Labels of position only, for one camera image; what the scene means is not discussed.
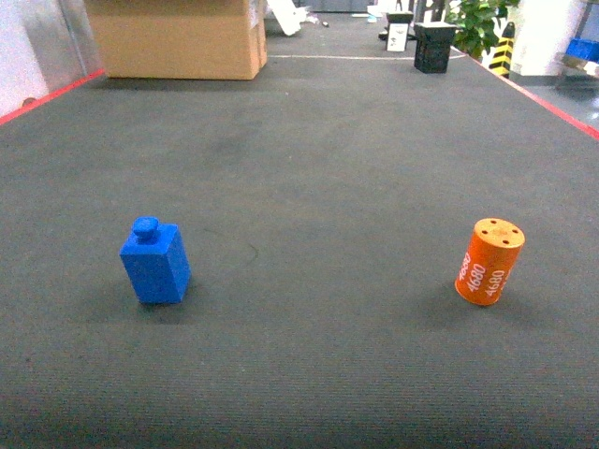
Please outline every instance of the cardboard box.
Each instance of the cardboard box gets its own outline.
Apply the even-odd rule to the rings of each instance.
[[[85,0],[113,78],[251,80],[267,61],[263,0]]]

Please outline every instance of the orange can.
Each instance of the orange can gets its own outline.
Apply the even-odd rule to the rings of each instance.
[[[514,224],[500,218],[480,220],[456,278],[458,293],[479,306],[497,302],[522,246],[524,233]]]

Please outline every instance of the white wall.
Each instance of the white wall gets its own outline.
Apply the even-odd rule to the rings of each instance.
[[[584,7],[580,0],[522,0],[510,14],[516,24],[511,69],[522,76],[558,75],[556,55],[575,35]]]
[[[0,117],[20,108],[27,97],[49,93],[22,24],[20,0],[1,1]]]

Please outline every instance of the potted plant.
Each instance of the potted plant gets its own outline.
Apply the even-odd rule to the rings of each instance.
[[[495,47],[499,38],[495,24],[507,18],[508,7],[517,7],[520,0],[459,0],[449,2],[446,22],[458,25],[453,45],[475,59],[484,50]]]

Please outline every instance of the black crate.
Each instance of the black crate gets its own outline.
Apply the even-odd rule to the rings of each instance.
[[[446,73],[456,26],[443,22],[415,23],[414,67],[423,73]]]

